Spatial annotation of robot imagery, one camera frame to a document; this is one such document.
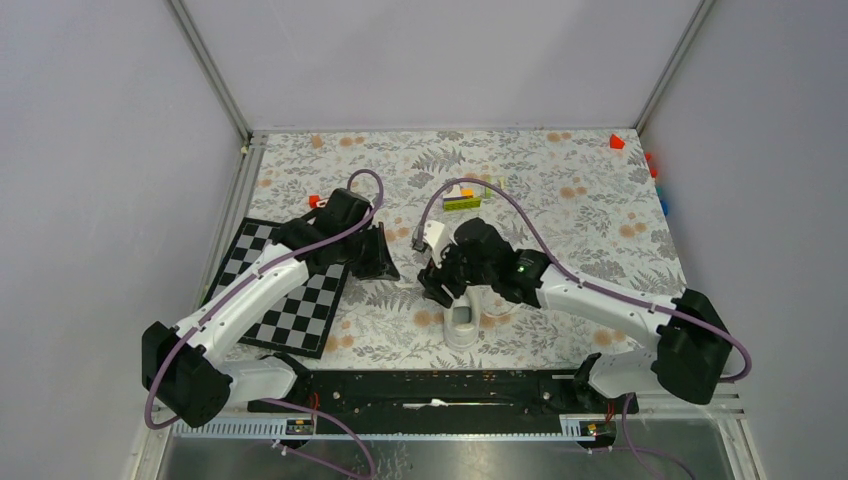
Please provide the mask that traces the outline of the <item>white sneaker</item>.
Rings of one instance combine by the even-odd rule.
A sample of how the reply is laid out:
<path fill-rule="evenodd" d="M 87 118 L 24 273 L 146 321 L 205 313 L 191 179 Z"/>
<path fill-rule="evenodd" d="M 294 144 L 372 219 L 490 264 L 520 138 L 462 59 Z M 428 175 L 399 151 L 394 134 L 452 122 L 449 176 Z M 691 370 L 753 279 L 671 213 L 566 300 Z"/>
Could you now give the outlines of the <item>white sneaker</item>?
<path fill-rule="evenodd" d="M 443 337 L 452 350 L 465 351 L 479 340 L 480 331 L 506 321 L 521 308 L 490 287 L 470 286 L 450 307 L 443 309 Z"/>

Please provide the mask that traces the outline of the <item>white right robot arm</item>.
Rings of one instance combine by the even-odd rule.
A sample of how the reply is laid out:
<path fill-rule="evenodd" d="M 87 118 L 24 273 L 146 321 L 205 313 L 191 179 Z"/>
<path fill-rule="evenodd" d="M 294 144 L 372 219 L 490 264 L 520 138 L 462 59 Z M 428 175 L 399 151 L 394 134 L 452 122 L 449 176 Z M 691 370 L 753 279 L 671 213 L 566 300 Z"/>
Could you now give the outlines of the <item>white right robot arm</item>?
<path fill-rule="evenodd" d="M 413 243 L 431 258 L 419 272 L 424 296 L 445 308 L 448 320 L 481 312 L 479 289 L 503 300 L 559 311 L 620 331 L 636 350 L 592 354 L 575 374 L 573 396 L 597 412 L 626 394 L 664 391 L 707 405 L 731 353 L 729 332 L 708 297 L 685 289 L 677 296 L 651 295 L 615 283 L 561 272 L 549 255 L 515 249 L 480 218 L 449 232 L 427 221 Z"/>

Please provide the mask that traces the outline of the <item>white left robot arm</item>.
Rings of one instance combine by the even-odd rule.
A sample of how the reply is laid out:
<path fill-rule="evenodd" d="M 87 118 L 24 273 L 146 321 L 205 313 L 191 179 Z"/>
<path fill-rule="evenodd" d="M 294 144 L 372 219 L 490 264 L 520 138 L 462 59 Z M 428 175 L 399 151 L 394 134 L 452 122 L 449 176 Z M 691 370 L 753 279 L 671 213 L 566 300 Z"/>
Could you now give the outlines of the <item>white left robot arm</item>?
<path fill-rule="evenodd" d="M 192 427 L 237 403 L 271 398 L 288 411 L 304 407 L 311 387 L 285 361 L 226 356 L 272 306 L 326 267 L 347 265 L 361 280 L 398 279 L 384 228 L 372 222 L 381 203 L 334 190 L 323 207 L 281 224 L 258 258 L 199 310 L 172 327 L 149 326 L 141 340 L 147 427 L 160 426 L 152 418 L 156 401 Z"/>

